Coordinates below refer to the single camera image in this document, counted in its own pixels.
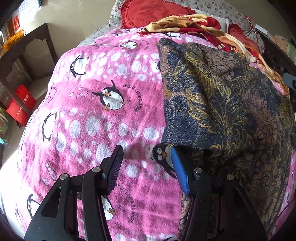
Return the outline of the red heart-shaped cushion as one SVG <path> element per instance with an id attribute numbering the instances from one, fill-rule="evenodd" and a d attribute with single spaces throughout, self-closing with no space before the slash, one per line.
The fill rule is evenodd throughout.
<path id="1" fill-rule="evenodd" d="M 171 15 L 185 16 L 195 13 L 193 9 L 171 1 L 125 1 L 120 8 L 121 28 L 145 27 Z"/>

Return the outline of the red gift bag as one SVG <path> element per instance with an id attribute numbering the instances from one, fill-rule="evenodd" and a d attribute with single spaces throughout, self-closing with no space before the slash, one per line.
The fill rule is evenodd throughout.
<path id="1" fill-rule="evenodd" d="M 36 99 L 30 94 L 29 90 L 26 89 L 26 87 L 21 84 L 17 90 L 16 90 L 16 95 L 21 99 L 21 101 L 25 104 L 25 106 L 29 110 L 33 110 L 35 104 L 36 104 Z"/>
<path id="2" fill-rule="evenodd" d="M 8 104 L 8 107 L 6 109 L 6 112 L 20 125 L 26 126 L 29 115 L 22 109 L 21 106 L 19 106 L 15 100 L 11 100 Z"/>

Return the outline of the yellow plastic basket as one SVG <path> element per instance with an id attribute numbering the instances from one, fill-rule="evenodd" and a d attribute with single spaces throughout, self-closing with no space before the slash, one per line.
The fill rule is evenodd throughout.
<path id="1" fill-rule="evenodd" d="M 9 51 L 9 49 L 11 49 L 11 47 L 13 45 L 15 45 L 19 40 L 23 39 L 23 37 L 25 37 L 26 32 L 24 29 L 21 29 L 20 31 L 18 31 L 17 33 L 15 33 L 13 36 L 10 37 L 10 39 L 8 39 L 4 45 L 2 46 L 3 50 L 5 52 Z"/>

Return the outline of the dark floral patterned garment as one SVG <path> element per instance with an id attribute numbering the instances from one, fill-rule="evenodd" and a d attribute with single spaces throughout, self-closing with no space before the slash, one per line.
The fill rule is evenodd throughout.
<path id="1" fill-rule="evenodd" d="M 243 54 L 162 38 L 157 45 L 166 128 L 162 142 L 185 146 L 191 163 L 238 179 L 266 234 L 279 230 L 295 155 L 295 117 Z"/>

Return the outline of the pink penguin blanket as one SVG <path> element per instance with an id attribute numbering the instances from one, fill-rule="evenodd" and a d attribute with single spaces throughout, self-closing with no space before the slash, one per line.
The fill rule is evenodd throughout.
<path id="1" fill-rule="evenodd" d="M 2 170 L 4 209 L 21 234 L 61 174 L 85 173 L 116 145 L 124 159 L 115 189 L 103 199 L 111 236 L 163 240 L 181 234 L 183 194 L 153 156 L 166 128 L 157 48 L 162 38 L 217 49 L 196 36 L 117 29 L 59 59 L 45 99 Z M 295 203 L 295 155 L 290 166 L 281 208 L 287 216 Z"/>

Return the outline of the red gift bag front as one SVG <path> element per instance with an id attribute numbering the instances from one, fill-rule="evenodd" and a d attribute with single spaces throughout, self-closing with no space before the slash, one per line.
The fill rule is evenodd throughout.
<path id="1" fill-rule="evenodd" d="M 8 104 L 8 107 L 6 109 L 6 112 L 20 125 L 26 126 L 29 115 L 22 109 L 21 106 L 19 106 L 15 100 L 11 100 Z"/>

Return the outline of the colourful floral bag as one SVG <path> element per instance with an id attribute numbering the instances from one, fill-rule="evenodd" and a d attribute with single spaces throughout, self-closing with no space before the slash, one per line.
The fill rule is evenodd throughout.
<path id="1" fill-rule="evenodd" d="M 11 116 L 6 112 L 6 110 L 0 107 L 0 142 L 2 145 L 6 146 L 8 144 L 7 136 L 8 131 L 12 122 Z"/>

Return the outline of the floral white pillow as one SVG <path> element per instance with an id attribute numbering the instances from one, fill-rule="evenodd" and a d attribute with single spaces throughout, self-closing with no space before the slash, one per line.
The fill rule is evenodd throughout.
<path id="1" fill-rule="evenodd" d="M 112 11 L 109 22 L 112 26 L 118 25 L 121 27 L 120 8 L 125 1 L 116 1 Z M 193 9 L 195 14 L 208 15 L 215 18 L 221 25 L 221 31 L 230 33 L 230 25 L 236 24 L 241 28 L 243 34 L 247 39 L 252 40 L 259 47 L 261 54 L 264 52 L 264 43 L 259 33 L 253 28 L 251 21 L 248 20 L 242 13 L 240 13 L 234 6 L 226 1 L 171 1 L 182 6 L 187 6 Z M 155 33 L 160 36 L 167 36 L 172 39 L 178 39 L 182 37 L 200 37 L 199 35 L 189 35 L 182 33 Z"/>

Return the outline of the red yellow crumpled blanket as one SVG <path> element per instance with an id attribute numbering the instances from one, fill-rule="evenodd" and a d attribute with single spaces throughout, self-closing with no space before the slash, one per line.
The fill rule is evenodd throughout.
<path id="1" fill-rule="evenodd" d="M 230 33 L 221 31 L 220 23 L 213 17 L 203 14 L 187 16 L 168 16 L 149 23 L 140 31 L 140 35 L 152 33 L 182 33 L 199 35 L 220 50 L 244 54 L 248 63 L 255 63 L 262 72 L 275 84 L 284 95 L 289 95 L 289 88 L 284 84 L 282 76 L 270 68 L 259 47 L 247 39 L 238 25 L 230 25 Z"/>

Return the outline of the red gift bag rear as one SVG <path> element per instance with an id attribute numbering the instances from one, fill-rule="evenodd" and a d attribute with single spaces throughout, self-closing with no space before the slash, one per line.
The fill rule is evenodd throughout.
<path id="1" fill-rule="evenodd" d="M 36 99 L 30 94 L 29 90 L 26 89 L 26 87 L 21 84 L 17 90 L 16 90 L 16 95 L 21 99 L 21 101 L 25 104 L 25 106 L 29 110 L 33 110 L 35 104 L 36 104 Z"/>

